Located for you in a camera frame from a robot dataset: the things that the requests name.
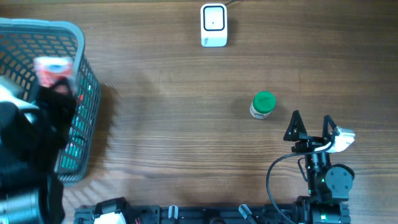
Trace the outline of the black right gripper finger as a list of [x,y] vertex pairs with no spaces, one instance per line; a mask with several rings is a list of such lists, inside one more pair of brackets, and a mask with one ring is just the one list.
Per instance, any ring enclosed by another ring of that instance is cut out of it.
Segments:
[[323,131],[322,131],[322,137],[324,139],[330,137],[329,128],[331,128],[331,130],[333,131],[336,128],[336,124],[332,120],[330,115],[325,115],[323,119]]
[[299,110],[292,113],[289,126],[284,134],[285,141],[301,141],[307,138],[307,130],[305,129]]

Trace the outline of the green lid jar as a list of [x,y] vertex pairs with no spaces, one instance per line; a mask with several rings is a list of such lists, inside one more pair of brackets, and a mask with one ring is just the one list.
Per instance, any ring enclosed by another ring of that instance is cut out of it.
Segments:
[[250,113],[256,119],[265,119],[274,110],[276,98],[269,91],[260,91],[255,95],[250,105]]

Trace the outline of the red white tissue pack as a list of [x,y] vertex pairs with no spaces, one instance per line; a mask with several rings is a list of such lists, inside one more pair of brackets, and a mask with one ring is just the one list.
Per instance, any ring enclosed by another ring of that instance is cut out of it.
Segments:
[[57,81],[66,79],[72,93],[76,89],[73,59],[69,57],[36,57],[34,70],[40,86],[50,88]]

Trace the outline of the green 3M gloves packet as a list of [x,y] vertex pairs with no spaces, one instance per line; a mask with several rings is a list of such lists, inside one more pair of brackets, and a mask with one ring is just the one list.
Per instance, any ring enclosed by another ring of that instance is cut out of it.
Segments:
[[92,134],[93,85],[90,80],[81,76],[78,81],[77,107],[69,130],[68,144],[60,151],[60,173],[72,173],[86,164],[90,150]]

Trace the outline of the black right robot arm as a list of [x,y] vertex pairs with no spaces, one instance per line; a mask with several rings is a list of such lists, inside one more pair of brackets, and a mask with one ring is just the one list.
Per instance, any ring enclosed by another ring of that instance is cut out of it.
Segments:
[[329,115],[324,117],[322,136],[310,136],[299,111],[292,113],[284,140],[294,142],[292,152],[304,156],[309,194],[299,196],[292,205],[290,219],[294,223],[351,223],[345,203],[353,187],[354,171],[343,164],[332,164],[330,155],[347,149],[354,137],[353,130],[336,125]]

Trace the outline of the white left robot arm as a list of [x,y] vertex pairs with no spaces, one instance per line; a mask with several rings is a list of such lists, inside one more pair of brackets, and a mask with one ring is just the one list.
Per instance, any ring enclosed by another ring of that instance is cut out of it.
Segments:
[[6,90],[1,100],[1,223],[62,223],[59,152],[88,147],[86,136],[69,130],[76,99],[67,78],[40,87],[34,105],[19,106],[17,92]]

